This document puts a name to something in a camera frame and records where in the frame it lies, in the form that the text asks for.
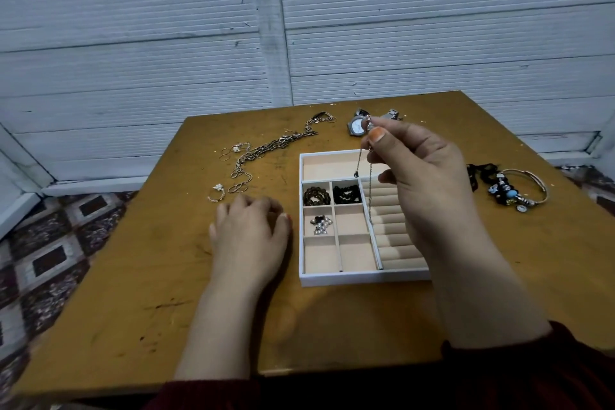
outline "right hand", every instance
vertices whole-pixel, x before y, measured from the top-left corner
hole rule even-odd
[[[371,145],[369,162],[390,167],[378,180],[397,185],[408,235],[420,251],[456,243],[482,227],[455,144],[419,125],[381,117],[372,117],[372,123],[376,127],[361,147]]]

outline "jewelry box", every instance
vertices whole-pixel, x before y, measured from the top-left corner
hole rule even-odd
[[[366,158],[367,152],[358,149],[299,155],[299,279],[303,287],[429,279],[427,263],[406,232],[397,187],[378,181],[378,174],[389,167],[372,165],[370,193]],[[318,205],[304,204],[309,189],[308,195],[320,194],[312,199]],[[335,195],[341,189],[360,196],[360,202],[339,204],[344,200]],[[322,204],[327,201],[322,190],[330,204]],[[323,225],[327,219],[331,224]]]

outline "fingernail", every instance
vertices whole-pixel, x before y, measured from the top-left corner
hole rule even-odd
[[[370,143],[376,143],[380,141],[380,139],[384,136],[384,128],[381,126],[376,126],[372,128],[372,131],[367,134],[367,138],[369,138]]]

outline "hand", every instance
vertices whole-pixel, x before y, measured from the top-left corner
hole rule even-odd
[[[272,229],[268,218],[275,220]],[[271,198],[238,195],[218,205],[209,227],[213,246],[210,285],[258,297],[280,269],[291,222]]]
[[[372,151],[371,163],[390,167],[378,176],[397,185],[406,229],[422,252],[464,231],[482,228],[461,151],[428,129],[403,121],[373,117],[376,125],[361,146]]]

